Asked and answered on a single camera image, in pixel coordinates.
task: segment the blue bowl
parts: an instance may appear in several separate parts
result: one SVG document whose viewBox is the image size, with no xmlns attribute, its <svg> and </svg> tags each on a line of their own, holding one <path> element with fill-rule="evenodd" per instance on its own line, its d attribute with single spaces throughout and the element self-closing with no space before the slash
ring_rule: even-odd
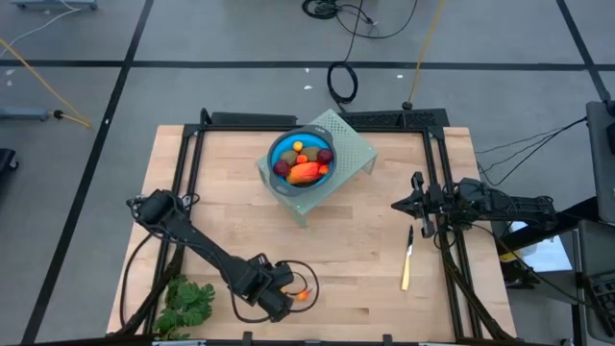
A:
<svg viewBox="0 0 615 346">
<path fill-rule="evenodd" d="M 280 160 L 280 157 L 285 151 L 293 150 L 292 144 L 296 141 L 301 141 L 305 148 L 318 147 L 321 149 L 329 149 L 333 152 L 333 161 L 329 163 L 329 173 L 317 182 L 305 185 L 291 185 L 286 182 L 285 178 L 280 177 L 273 172 L 274 164 Z M 335 170 L 336 159 L 337 155 L 335 154 L 335 148 L 333 147 L 332 135 L 324 128 L 316 125 L 306 125 L 300 129 L 289 131 L 276 139 L 269 149 L 269 154 L 267 156 L 270 172 L 269 183 L 282 195 L 289 197 L 297 196 L 308 190 L 317 188 L 328 181 Z"/>
</svg>

